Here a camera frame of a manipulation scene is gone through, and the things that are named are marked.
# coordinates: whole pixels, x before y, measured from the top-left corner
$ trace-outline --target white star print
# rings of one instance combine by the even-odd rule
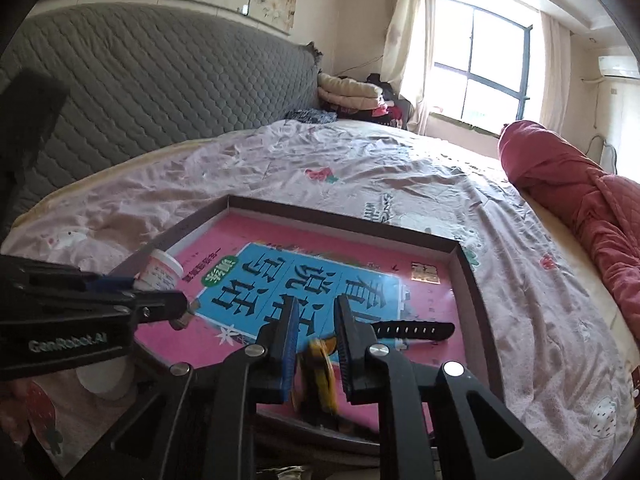
[[[234,326],[231,325],[229,328],[225,328],[223,326],[220,327],[220,333],[216,336],[220,338],[220,344],[229,343],[231,346],[234,345],[233,336],[239,335],[238,332],[234,330]]]

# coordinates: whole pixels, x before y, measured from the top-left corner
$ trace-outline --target red quilt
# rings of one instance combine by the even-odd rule
[[[606,173],[532,121],[507,126],[498,150],[509,181],[578,238],[640,338],[640,184]]]

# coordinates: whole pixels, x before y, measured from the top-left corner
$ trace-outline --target gold sticker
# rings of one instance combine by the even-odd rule
[[[414,280],[414,282],[440,284],[438,269],[436,269],[435,266],[417,262],[412,262],[411,264],[411,279]]]

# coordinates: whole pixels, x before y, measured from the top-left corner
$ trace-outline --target green oval badge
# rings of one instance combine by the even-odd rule
[[[202,277],[204,286],[215,286],[222,281],[228,273],[236,266],[238,258],[236,256],[224,256],[216,265]]]

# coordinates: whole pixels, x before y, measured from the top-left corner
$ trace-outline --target curtain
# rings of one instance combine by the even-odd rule
[[[545,87],[540,108],[540,124],[559,135],[569,101],[570,32],[545,12],[540,12],[540,19],[545,41]]]
[[[436,1],[397,1],[380,70],[382,80],[415,106],[408,127],[419,135],[426,134],[429,116],[426,85],[433,68]]]

